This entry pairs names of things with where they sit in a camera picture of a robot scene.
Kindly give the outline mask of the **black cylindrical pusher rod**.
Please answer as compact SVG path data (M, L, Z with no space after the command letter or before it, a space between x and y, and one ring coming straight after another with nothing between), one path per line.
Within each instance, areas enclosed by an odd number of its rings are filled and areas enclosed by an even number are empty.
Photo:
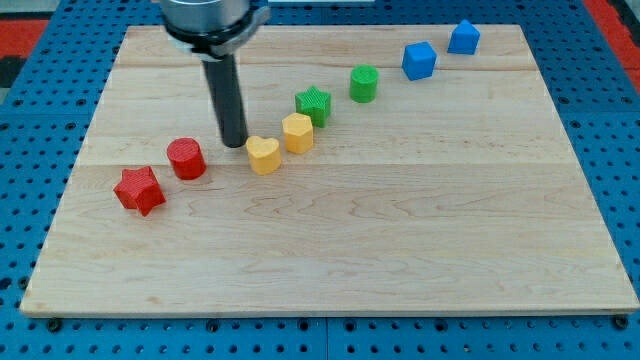
M222 143L228 148L244 146L248 130L235 56L205 61L203 68Z

